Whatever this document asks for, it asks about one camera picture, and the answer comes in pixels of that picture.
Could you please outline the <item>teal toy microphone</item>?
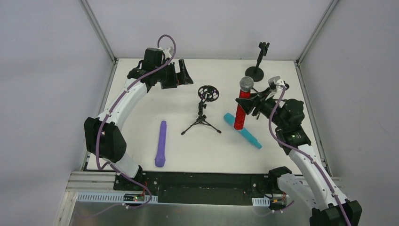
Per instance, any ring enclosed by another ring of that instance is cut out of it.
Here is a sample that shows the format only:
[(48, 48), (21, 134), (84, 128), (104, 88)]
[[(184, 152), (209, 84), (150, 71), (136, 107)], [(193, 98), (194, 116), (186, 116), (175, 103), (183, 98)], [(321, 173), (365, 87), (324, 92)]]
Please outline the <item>teal toy microphone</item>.
[(261, 149), (263, 146), (246, 128), (237, 130), (234, 128), (235, 117), (231, 113), (226, 113), (223, 116), (224, 121), (233, 128), (234, 131), (238, 132), (244, 139), (246, 139), (252, 146), (257, 149)]

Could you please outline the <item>purple toy microphone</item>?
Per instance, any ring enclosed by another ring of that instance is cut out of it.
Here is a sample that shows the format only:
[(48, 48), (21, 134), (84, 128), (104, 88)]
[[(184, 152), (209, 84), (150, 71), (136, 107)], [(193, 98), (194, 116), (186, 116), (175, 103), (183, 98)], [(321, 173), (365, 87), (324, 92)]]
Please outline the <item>purple toy microphone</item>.
[(166, 157), (165, 157), (166, 135), (167, 135), (167, 122), (162, 121), (160, 124), (157, 153), (154, 159), (155, 166), (158, 168), (162, 168), (166, 162)]

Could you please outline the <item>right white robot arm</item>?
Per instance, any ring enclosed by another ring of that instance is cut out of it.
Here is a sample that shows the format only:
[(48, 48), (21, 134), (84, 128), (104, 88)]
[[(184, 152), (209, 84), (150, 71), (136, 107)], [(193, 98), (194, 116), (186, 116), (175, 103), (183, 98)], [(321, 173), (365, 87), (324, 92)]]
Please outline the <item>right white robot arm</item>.
[(245, 114), (264, 115), (268, 119), (271, 136), (285, 154), (295, 163), (304, 177), (304, 186), (294, 174), (277, 170), (276, 183), (293, 201), (305, 205), (311, 212), (311, 226), (357, 226), (362, 207), (356, 200), (349, 200), (317, 158), (311, 141), (302, 128), (304, 102), (284, 99), (286, 87), (278, 85), (237, 98)]

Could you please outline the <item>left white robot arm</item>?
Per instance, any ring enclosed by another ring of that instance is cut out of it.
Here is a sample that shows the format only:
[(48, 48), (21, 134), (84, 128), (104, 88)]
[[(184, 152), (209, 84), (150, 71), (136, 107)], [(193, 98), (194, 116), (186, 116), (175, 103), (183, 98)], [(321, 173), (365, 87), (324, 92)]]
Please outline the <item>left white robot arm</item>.
[(147, 48), (138, 66), (129, 71), (118, 96), (97, 117), (84, 122), (87, 151), (129, 178), (135, 178), (141, 167), (126, 152), (121, 129), (127, 117), (157, 83), (162, 89), (193, 84), (183, 59), (178, 61), (180, 71), (176, 72), (173, 54), (173, 48)]

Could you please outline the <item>black round-base mic stand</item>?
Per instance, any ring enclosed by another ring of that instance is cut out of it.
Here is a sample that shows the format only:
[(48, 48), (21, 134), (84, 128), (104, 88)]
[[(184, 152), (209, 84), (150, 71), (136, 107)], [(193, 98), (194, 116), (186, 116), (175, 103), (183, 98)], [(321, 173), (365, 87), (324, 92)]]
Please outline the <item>black round-base mic stand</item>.
[(267, 55), (269, 45), (270, 45), (269, 42), (259, 43), (258, 47), (260, 48), (260, 52), (256, 60), (256, 65), (247, 68), (245, 71), (245, 76), (252, 78), (254, 82), (259, 82), (264, 78), (264, 72), (261, 68), (259, 68), (259, 66), (263, 60), (263, 57)]

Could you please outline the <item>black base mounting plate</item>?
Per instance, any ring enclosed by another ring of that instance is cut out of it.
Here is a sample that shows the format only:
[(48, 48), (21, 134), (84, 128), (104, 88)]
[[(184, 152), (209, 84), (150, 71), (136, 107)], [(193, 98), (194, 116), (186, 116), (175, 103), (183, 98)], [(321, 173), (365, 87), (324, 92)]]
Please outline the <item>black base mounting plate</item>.
[(143, 171), (135, 180), (160, 203), (249, 206), (254, 198), (283, 196), (268, 174)]

